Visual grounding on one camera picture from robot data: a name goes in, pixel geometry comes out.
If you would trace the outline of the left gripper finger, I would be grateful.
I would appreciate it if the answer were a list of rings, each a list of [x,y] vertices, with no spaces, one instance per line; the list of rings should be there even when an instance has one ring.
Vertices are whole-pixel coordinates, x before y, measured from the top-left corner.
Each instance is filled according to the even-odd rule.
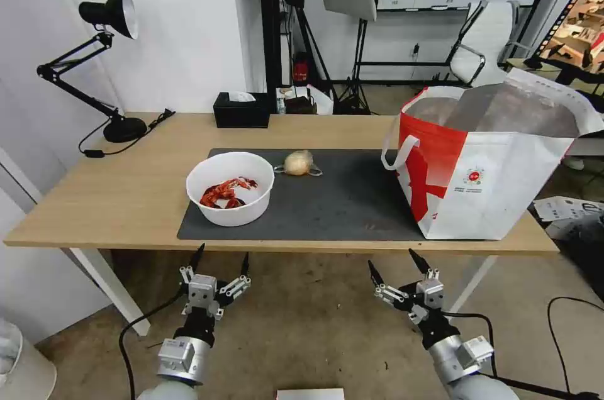
[[[198,268],[199,262],[203,256],[205,243],[202,243],[197,250],[192,254],[189,262],[186,266],[180,267],[179,271],[181,273],[181,277],[183,279],[184,284],[189,284],[196,274],[196,270]]]
[[[246,253],[242,261],[240,275],[219,288],[219,301],[234,301],[250,287],[251,278],[249,277],[249,268],[249,253]]]

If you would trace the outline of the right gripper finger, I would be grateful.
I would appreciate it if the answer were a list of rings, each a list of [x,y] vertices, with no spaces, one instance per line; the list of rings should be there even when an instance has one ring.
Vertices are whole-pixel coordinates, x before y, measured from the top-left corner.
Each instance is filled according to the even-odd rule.
[[[414,251],[412,248],[408,249],[408,252],[410,254],[410,257],[413,261],[413,263],[415,264],[416,268],[419,270],[419,272],[421,273],[422,277],[421,279],[419,279],[417,282],[424,282],[424,281],[432,281],[432,280],[439,280],[439,270],[438,269],[433,269],[430,264],[428,263],[428,261],[422,257],[419,253],[417,253],[416,251]]]
[[[407,293],[387,285],[371,260],[367,261],[370,278],[374,285],[374,295],[395,309],[409,309]]]

